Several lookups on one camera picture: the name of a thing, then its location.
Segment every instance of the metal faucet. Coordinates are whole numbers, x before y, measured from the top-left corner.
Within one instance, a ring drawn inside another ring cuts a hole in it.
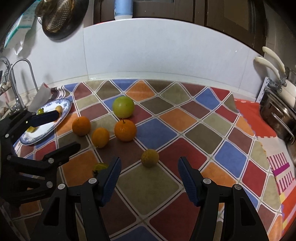
[[[33,79],[33,82],[34,82],[34,85],[35,85],[35,89],[38,91],[38,87],[37,87],[37,84],[36,84],[36,80],[35,80],[35,77],[34,77],[34,74],[33,74],[33,69],[32,69],[32,65],[30,63],[29,60],[27,60],[26,58],[21,58],[21,59],[18,59],[17,61],[14,62],[13,65],[10,65],[10,62],[8,61],[8,59],[4,56],[0,57],[0,61],[3,62],[6,67],[7,67],[7,70],[8,70],[8,80],[10,80],[11,82],[11,87],[12,87],[12,90],[13,90],[13,93],[15,95],[15,105],[12,106],[12,107],[9,107],[11,113],[14,113],[16,111],[19,111],[19,110],[22,110],[25,108],[25,105],[24,105],[24,102],[22,100],[22,98],[20,97],[20,94],[18,93],[17,91],[17,85],[16,85],[16,81],[15,81],[15,75],[13,73],[13,67],[16,63],[20,62],[20,61],[25,61],[28,63],[29,67],[30,67],[30,71],[31,71],[31,75],[32,75],[32,79]]]

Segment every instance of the olive green tile square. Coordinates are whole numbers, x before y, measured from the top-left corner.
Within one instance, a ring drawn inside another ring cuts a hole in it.
[[[106,128],[109,131],[110,136],[113,136],[114,135],[114,127],[115,127],[116,123],[117,123],[117,120],[113,117],[113,115],[106,115],[102,118],[92,121],[89,137],[91,138],[95,129],[97,129],[99,127]]]
[[[87,81],[85,82],[85,84],[91,88],[92,91],[96,91],[100,86],[101,84],[103,83],[104,81],[103,80],[91,80],[91,81]]]
[[[87,141],[86,136],[79,137],[71,131],[67,135],[64,135],[59,138],[58,140],[59,148],[64,147],[72,142],[78,142],[80,144],[80,150],[83,150],[89,147],[89,142]]]
[[[222,141],[222,137],[206,127],[204,124],[198,124],[193,129],[188,131],[185,136],[208,154],[212,154]]]
[[[250,157],[260,167],[264,168],[265,170],[269,169],[269,162],[267,160],[266,152],[259,141],[254,141]]]
[[[190,100],[190,97],[186,93],[186,91],[177,83],[173,84],[171,87],[165,90],[161,94],[161,97],[176,105],[182,104],[185,101]]]
[[[273,175],[268,177],[262,200],[274,210],[278,210],[281,206],[276,180]]]
[[[95,95],[89,95],[85,98],[82,98],[82,99],[79,99],[76,101],[76,105],[77,105],[77,108],[79,110],[91,105],[91,104],[95,104],[95,103],[98,103],[99,102],[99,99],[95,96]]]
[[[228,96],[228,98],[224,101],[224,105],[228,107],[228,109],[232,110],[235,113],[238,113],[237,108],[235,106],[233,94]]]
[[[208,117],[206,117],[206,119],[203,120],[203,122],[223,136],[225,136],[231,128],[231,124],[216,113],[211,113]]]
[[[101,100],[119,95],[121,92],[110,82],[106,81],[96,93]]]
[[[141,215],[155,210],[179,189],[158,165],[146,168],[139,164],[120,176],[117,185]]]

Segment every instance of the orange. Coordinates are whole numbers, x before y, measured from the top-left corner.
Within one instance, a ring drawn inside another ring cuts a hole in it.
[[[95,129],[91,137],[91,141],[93,142],[95,147],[103,148],[105,145],[107,145],[109,138],[110,138],[110,135],[107,129],[97,128]]]
[[[85,136],[91,130],[91,122],[85,116],[76,118],[72,123],[72,130],[78,136]]]
[[[120,120],[114,127],[116,137],[121,141],[131,141],[137,134],[136,125],[131,120]]]

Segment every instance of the wooden cabinet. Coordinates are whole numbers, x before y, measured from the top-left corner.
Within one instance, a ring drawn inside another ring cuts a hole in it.
[[[262,0],[134,0],[133,18],[168,18],[223,32],[260,54],[266,43]],[[114,0],[95,0],[94,23],[114,20]]]

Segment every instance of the plate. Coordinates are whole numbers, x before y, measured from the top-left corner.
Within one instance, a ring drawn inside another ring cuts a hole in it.
[[[63,107],[63,113],[57,120],[57,122],[50,122],[42,126],[39,126],[33,133],[25,131],[24,134],[22,134],[22,136],[20,137],[20,142],[23,145],[32,145],[40,141],[42,138],[46,137],[49,133],[51,133],[63,121],[63,119],[65,119],[67,114],[70,112],[72,105],[71,101],[68,99],[53,100],[45,104],[41,108],[44,109],[44,112],[49,112],[55,110],[55,108],[58,105],[61,105]]]

